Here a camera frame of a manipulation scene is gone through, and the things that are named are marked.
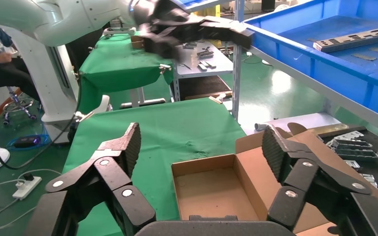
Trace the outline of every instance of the green cloth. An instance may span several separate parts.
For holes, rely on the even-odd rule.
[[[172,163],[234,153],[235,140],[245,136],[225,106],[208,98],[100,113],[79,125],[63,172],[86,162],[101,142],[122,136],[131,122],[140,123],[142,139],[132,181],[157,220],[179,219]],[[108,208],[99,204],[80,222],[77,235],[119,232]]]
[[[79,110],[87,114],[97,108],[104,93],[136,89],[156,82],[160,64],[172,65],[172,62],[143,49],[133,49],[128,34],[102,37],[79,70],[82,81]],[[170,84],[173,71],[166,71],[164,79]]]

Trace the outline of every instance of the blue plastic bin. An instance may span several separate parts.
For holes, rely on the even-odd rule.
[[[245,22],[254,47],[378,113],[378,52],[369,50],[378,43],[326,54],[312,42],[377,29],[378,0],[312,0]]]

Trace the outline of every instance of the black cable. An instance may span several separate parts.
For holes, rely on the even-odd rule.
[[[79,94],[78,94],[78,100],[77,100],[77,104],[76,104],[76,109],[75,109],[75,112],[73,113],[73,116],[72,118],[70,119],[69,123],[66,125],[66,127],[60,132],[60,134],[54,139],[51,141],[51,143],[49,143],[45,148],[43,148],[42,150],[40,150],[34,157],[32,157],[30,160],[26,161],[24,164],[20,165],[20,166],[17,166],[17,167],[12,167],[12,166],[9,166],[8,164],[6,164],[2,158],[0,157],[0,163],[8,168],[8,169],[11,169],[11,170],[19,170],[25,166],[27,166],[28,164],[30,164],[32,161],[34,161],[38,156],[40,156],[45,150],[47,150],[51,145],[54,144],[55,141],[57,141],[57,139],[60,138],[60,136],[67,130],[67,128],[70,127],[70,124],[72,123],[72,121],[74,120],[75,118],[75,113],[77,112],[77,110],[79,109],[79,105],[80,105],[80,98],[81,98],[81,93],[82,93],[82,86],[80,85],[79,83]]]

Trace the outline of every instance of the cardboard box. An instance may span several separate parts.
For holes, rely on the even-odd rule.
[[[311,131],[296,134],[278,129],[284,138],[306,144],[325,164],[356,179],[365,181],[353,168],[328,148]],[[261,150],[263,133],[245,136],[236,141],[236,154],[216,156],[172,164],[172,174],[180,217],[225,217],[239,220],[266,220],[281,185],[276,181]],[[372,193],[378,190],[371,184]],[[331,236],[333,226],[319,210],[305,204],[294,233],[300,236]]]

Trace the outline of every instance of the green floor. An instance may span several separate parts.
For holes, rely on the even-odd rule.
[[[240,93],[240,114],[239,122],[242,125],[253,125],[255,122],[264,122],[274,118],[286,118],[304,114],[315,113],[321,110],[323,97],[306,87],[304,84],[276,70],[272,66],[263,65],[257,57],[247,58],[242,63],[242,79]],[[222,78],[232,86],[232,75],[224,75]],[[168,85],[160,78],[156,83],[144,87],[146,99],[164,97],[169,102]],[[118,109],[123,102],[129,102],[127,91],[108,94],[114,109]],[[366,125],[372,132],[378,134],[378,129],[367,124],[362,119],[339,108],[335,117],[344,123]],[[24,114],[17,114],[11,117],[11,124],[3,127],[0,118],[0,147],[13,138],[30,134],[41,134],[42,126],[39,121],[31,121]],[[53,169],[61,171],[67,158],[69,147],[50,147],[38,157],[28,170]],[[19,165],[36,154],[36,150],[12,152],[9,164]],[[9,170],[0,168],[0,182],[15,179],[22,170]],[[34,207],[41,194],[44,193],[45,183],[56,176],[52,172],[36,173],[43,178],[43,182],[24,201],[15,205],[0,214],[0,226],[5,225],[17,218],[27,210]],[[13,201],[12,194],[16,191],[15,183],[0,186],[0,206],[4,207]],[[18,236],[22,235],[31,214],[21,218],[10,227],[0,230],[0,235]]]

